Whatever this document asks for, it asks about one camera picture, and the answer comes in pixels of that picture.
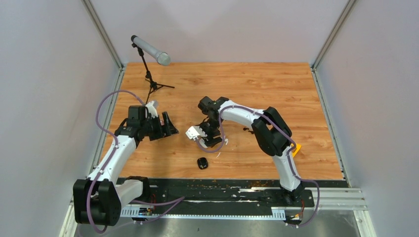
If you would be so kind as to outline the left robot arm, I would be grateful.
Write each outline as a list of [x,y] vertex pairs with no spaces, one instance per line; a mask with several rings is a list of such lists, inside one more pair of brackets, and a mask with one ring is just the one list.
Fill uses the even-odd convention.
[[73,185],[74,215],[78,224],[114,226],[122,209],[131,202],[145,204],[151,199],[149,180],[129,176],[116,182],[128,158],[144,138],[150,141],[178,134],[167,112],[158,115],[154,105],[134,105],[111,133],[113,142],[100,164],[85,179]]

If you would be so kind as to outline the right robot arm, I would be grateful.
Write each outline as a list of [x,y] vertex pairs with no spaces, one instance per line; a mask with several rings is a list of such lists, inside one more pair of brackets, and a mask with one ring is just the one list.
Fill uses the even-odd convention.
[[193,126],[197,135],[189,135],[205,152],[212,153],[215,145],[223,146],[226,140],[223,121],[233,121],[249,129],[261,150],[272,157],[280,175],[282,199],[288,206],[295,206],[302,199],[304,185],[296,170],[293,151],[297,144],[291,139],[292,131],[273,107],[265,110],[239,105],[226,97],[211,100],[205,96],[198,108],[207,120]]

